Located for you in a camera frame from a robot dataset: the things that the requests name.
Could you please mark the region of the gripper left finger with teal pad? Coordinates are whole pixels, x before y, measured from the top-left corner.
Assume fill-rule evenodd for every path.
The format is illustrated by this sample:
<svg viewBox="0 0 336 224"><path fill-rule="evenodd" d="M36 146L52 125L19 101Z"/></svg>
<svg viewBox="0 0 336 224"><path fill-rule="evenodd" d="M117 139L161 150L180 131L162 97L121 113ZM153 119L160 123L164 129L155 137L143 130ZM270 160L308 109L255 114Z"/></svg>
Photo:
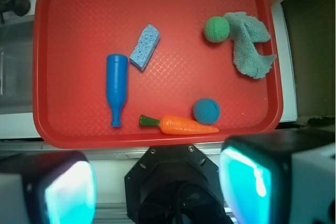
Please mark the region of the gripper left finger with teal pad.
<svg viewBox="0 0 336 224"><path fill-rule="evenodd" d="M1 223L93 223L97 182L80 151L1 158Z"/></svg>

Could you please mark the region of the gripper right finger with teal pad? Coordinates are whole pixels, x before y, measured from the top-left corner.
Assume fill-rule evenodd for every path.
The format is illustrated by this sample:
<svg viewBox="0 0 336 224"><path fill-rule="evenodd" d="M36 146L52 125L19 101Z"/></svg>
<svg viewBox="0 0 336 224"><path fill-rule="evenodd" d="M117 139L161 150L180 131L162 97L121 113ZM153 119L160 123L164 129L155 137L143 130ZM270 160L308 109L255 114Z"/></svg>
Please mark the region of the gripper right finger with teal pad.
<svg viewBox="0 0 336 224"><path fill-rule="evenodd" d="M229 137L219 181L239 223L335 223L335 134L309 130Z"/></svg>

